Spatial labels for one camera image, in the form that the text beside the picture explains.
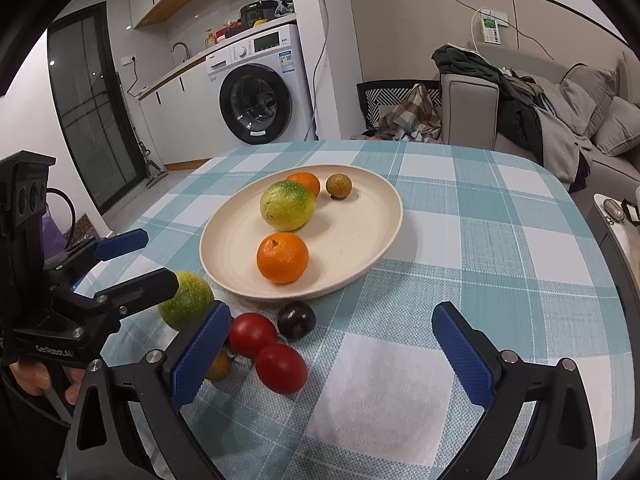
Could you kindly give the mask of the person's left hand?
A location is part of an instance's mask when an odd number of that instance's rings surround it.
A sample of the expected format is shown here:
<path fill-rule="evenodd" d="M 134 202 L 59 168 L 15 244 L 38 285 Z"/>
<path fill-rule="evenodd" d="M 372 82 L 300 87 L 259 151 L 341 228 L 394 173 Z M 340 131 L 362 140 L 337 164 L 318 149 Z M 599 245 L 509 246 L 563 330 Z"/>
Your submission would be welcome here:
<path fill-rule="evenodd" d="M 12 363 L 10 370 L 17 383 L 32 396 L 41 396 L 52 388 L 50 374 L 42 363 L 21 360 Z M 65 400 L 68 404 L 75 405 L 85 371 L 79 368 L 66 368 L 65 373 L 70 378 L 70 386 L 64 393 Z"/>

